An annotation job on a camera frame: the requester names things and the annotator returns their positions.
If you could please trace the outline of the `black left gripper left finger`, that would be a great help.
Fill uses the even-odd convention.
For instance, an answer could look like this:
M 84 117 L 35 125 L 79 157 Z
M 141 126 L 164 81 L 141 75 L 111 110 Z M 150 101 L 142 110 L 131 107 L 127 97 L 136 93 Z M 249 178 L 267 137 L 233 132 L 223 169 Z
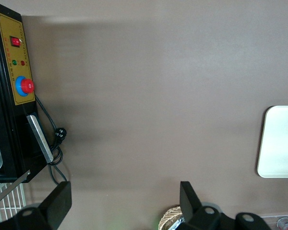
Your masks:
M 61 182 L 37 207 L 0 222 L 0 230 L 57 230 L 72 207 L 71 182 Z

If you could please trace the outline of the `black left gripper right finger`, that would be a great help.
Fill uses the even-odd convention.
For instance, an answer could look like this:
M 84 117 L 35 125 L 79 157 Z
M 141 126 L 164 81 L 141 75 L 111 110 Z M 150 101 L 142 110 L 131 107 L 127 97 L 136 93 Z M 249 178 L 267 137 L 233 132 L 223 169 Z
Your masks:
M 204 206 L 188 181 L 180 183 L 181 230 L 269 230 L 258 215 L 241 212 L 230 218 L 213 206 Z

